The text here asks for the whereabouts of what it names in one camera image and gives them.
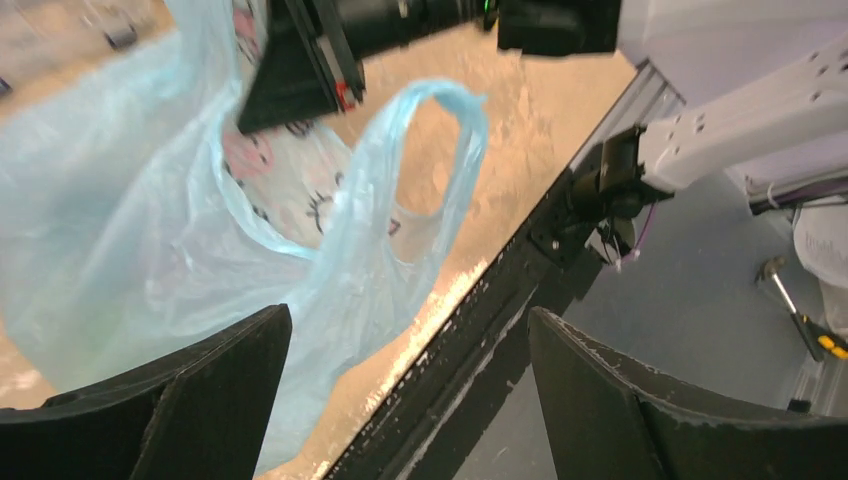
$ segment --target wooden table surface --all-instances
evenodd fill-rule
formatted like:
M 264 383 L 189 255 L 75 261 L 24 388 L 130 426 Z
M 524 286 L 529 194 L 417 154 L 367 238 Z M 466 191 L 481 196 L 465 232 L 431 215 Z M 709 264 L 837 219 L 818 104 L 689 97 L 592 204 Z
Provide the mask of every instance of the wooden table surface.
M 157 7 L 154 36 L 172 28 Z M 4 117 L 73 84 L 103 58 L 78 62 L 0 102 Z M 264 480 L 320 478 L 389 389 L 492 261 L 554 178 L 589 136 L 634 73 L 619 56 L 566 60 L 503 55 L 493 37 L 460 28 L 366 65 L 365 105 L 328 123 L 353 145 L 368 119 L 409 81 L 449 77 L 488 95 L 489 151 L 468 216 L 415 324 L 338 382 L 313 435 L 298 457 Z M 435 105 L 421 109 L 409 133 L 398 201 L 422 213 L 438 208 L 453 161 L 458 127 Z M 0 335 L 0 407 L 32 408 L 54 393 Z

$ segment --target plastic bag handle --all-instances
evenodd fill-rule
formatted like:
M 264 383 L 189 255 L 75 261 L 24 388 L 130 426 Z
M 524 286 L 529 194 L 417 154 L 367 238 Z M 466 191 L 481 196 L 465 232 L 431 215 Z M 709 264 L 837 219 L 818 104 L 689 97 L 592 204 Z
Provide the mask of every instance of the plastic bag handle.
M 362 215 L 371 215 L 373 233 L 386 235 L 395 207 L 406 133 L 419 105 L 430 98 L 435 98 L 442 108 L 453 114 L 460 125 L 453 173 L 435 213 L 442 215 L 442 224 L 456 223 L 458 226 L 461 219 L 456 217 L 468 210 L 473 187 L 480 174 L 488 144 L 489 121 L 482 108 L 484 96 L 474 95 L 459 83 L 442 79 L 411 83 L 369 123 L 354 150 L 350 173 L 346 175 L 335 202 L 336 209 L 352 208 L 352 211 L 340 213 L 336 210 L 334 216 L 353 214 L 361 218 Z M 347 195 L 352 195 L 354 200 L 361 199 L 365 190 L 370 190 L 372 205 L 345 205 L 351 200 L 346 198 Z M 437 252 L 447 253 L 457 233 L 450 230 L 441 229 L 435 238 L 433 248 Z

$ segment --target printed bag pattern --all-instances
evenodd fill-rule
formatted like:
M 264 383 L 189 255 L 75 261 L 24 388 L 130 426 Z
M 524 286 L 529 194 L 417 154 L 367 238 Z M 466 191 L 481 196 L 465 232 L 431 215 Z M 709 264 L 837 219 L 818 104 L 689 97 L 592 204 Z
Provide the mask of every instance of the printed bag pattern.
M 246 87 L 262 55 L 260 19 L 265 9 L 260 2 L 233 0 L 233 28 Z M 303 141 L 315 129 L 313 122 L 296 122 L 243 136 L 231 125 L 222 140 L 223 168 L 244 191 L 253 212 L 289 240 L 312 248 L 321 243 L 349 159 L 349 153 L 338 147 L 316 151 L 314 139 Z M 295 157 L 312 162 L 304 165 Z M 400 228 L 393 219 L 389 235 Z

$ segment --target light blue plastic bag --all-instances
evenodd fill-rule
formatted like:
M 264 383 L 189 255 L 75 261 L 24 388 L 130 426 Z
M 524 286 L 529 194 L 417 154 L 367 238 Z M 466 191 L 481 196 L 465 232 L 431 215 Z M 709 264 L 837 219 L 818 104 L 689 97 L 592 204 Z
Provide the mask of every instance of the light blue plastic bag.
M 339 375 L 411 324 L 467 211 L 488 123 L 455 83 L 409 86 L 353 152 L 320 248 L 301 247 L 221 168 L 242 91 L 230 0 L 169 7 L 178 34 L 0 125 L 0 306 L 10 338 L 66 391 L 288 303 L 294 336 L 261 473 L 300 450 Z M 394 198 L 404 133 L 431 97 L 462 131 L 444 205 L 422 217 Z M 288 153 L 349 154 L 320 127 L 306 144 Z M 389 244 L 393 213 L 417 235 L 395 246 L 409 262 Z

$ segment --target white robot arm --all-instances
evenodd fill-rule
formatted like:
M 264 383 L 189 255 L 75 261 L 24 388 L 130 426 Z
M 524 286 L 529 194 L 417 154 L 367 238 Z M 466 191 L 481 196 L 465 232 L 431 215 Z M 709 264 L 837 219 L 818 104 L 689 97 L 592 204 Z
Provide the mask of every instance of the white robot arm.
M 642 181 L 668 193 L 717 170 L 848 131 L 848 32 L 703 106 L 652 122 L 639 138 Z

